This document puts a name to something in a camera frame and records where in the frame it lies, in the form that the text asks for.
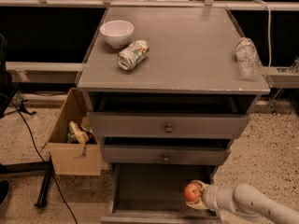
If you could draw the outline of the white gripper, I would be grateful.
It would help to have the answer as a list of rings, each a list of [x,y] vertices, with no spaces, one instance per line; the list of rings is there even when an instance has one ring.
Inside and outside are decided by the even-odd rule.
[[[218,211],[219,206],[217,203],[218,187],[215,185],[208,185],[200,180],[193,180],[192,193],[203,193],[203,200],[201,198],[195,201],[187,201],[186,204],[195,210],[212,210]]]

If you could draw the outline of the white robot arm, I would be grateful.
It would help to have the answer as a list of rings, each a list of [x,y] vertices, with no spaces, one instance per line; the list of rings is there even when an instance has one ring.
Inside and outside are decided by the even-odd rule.
[[[200,180],[184,189],[186,204],[193,209],[224,210],[252,222],[267,218],[275,224],[299,224],[299,212],[268,198],[248,184],[219,188]]]

